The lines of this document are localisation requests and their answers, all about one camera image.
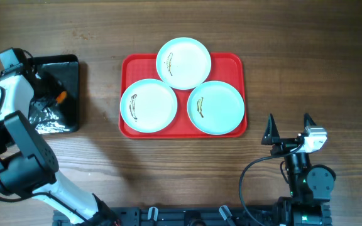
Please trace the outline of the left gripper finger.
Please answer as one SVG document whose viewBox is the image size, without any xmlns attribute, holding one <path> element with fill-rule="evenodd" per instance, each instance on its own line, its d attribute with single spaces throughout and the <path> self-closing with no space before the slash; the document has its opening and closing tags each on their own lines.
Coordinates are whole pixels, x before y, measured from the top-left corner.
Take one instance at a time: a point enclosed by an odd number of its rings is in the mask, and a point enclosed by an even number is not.
<svg viewBox="0 0 362 226">
<path fill-rule="evenodd" d="M 42 96 L 33 97 L 31 100 L 31 109 L 37 111 L 44 111 L 47 107 L 56 104 L 58 92 L 48 92 Z"/>
<path fill-rule="evenodd" d="M 62 82 L 55 78 L 52 74 L 43 74 L 41 80 L 45 86 L 46 91 L 48 91 L 50 94 L 61 94 L 63 92 Z"/>
</svg>

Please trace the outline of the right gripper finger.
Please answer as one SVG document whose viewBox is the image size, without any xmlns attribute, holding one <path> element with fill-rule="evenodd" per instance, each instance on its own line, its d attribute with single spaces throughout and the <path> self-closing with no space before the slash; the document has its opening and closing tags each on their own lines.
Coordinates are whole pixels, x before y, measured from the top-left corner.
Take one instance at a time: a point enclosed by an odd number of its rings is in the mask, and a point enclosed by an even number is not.
<svg viewBox="0 0 362 226">
<path fill-rule="evenodd" d="M 305 113 L 304 114 L 304 127 L 315 126 L 315 125 L 316 125 L 316 123 L 313 121 L 311 116 L 308 113 Z"/>
<path fill-rule="evenodd" d="M 272 114 L 268 116 L 268 122 L 265 129 L 265 133 L 262 137 L 262 145 L 273 145 L 280 142 L 280 135 L 278 133 L 277 126 Z"/>
</svg>

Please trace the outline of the orange sponge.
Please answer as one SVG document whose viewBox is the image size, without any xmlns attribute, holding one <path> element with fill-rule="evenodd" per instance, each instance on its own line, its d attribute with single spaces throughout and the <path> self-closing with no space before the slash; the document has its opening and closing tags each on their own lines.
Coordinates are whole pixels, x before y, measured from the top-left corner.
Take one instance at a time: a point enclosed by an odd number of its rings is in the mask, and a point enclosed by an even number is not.
<svg viewBox="0 0 362 226">
<path fill-rule="evenodd" d="M 62 102 L 65 101 L 65 99 L 67 98 L 67 92 L 66 91 L 62 91 L 57 97 L 56 97 L 56 103 L 57 104 L 61 104 Z"/>
</svg>

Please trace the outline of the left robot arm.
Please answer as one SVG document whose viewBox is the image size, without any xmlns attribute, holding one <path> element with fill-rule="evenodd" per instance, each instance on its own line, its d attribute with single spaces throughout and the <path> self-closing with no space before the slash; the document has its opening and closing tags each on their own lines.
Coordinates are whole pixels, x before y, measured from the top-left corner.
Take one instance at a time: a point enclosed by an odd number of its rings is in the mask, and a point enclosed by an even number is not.
<svg viewBox="0 0 362 226">
<path fill-rule="evenodd" d="M 79 62 L 74 55 L 33 57 L 20 48 L 0 53 L 0 202 L 40 200 L 70 225 L 120 225 L 95 194 L 72 183 L 42 133 L 79 126 Z"/>
</svg>

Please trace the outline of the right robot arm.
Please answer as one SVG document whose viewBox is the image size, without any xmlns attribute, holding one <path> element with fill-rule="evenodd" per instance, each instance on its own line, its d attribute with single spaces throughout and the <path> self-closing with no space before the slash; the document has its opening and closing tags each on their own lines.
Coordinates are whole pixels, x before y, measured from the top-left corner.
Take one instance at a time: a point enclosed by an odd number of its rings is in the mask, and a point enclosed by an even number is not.
<svg viewBox="0 0 362 226">
<path fill-rule="evenodd" d="M 283 157 L 289 197 L 280 197 L 273 205 L 272 225 L 332 225 L 328 203 L 336 180 L 335 172 L 321 164 L 313 165 L 309 154 L 320 150 L 327 131 L 304 115 L 304 131 L 296 138 L 281 138 L 273 116 L 268 117 L 261 141 L 271 145 L 272 157 Z"/>
</svg>

